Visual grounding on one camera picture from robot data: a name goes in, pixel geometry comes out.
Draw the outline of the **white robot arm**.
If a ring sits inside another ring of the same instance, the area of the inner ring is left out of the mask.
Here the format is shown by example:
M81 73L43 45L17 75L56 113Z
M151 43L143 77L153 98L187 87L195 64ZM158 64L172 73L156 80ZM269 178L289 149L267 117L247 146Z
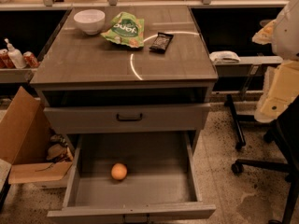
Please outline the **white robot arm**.
M252 41L270 44L272 52L284 60L299 60L299 0L290 0L278 13L257 32Z

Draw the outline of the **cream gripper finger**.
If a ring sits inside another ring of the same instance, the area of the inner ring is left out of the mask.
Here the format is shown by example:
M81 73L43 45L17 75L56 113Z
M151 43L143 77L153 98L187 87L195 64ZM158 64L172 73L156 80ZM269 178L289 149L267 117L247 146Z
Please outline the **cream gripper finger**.
M272 42L275 23L275 20L268 22L259 32L253 36L252 41L261 45L270 44Z

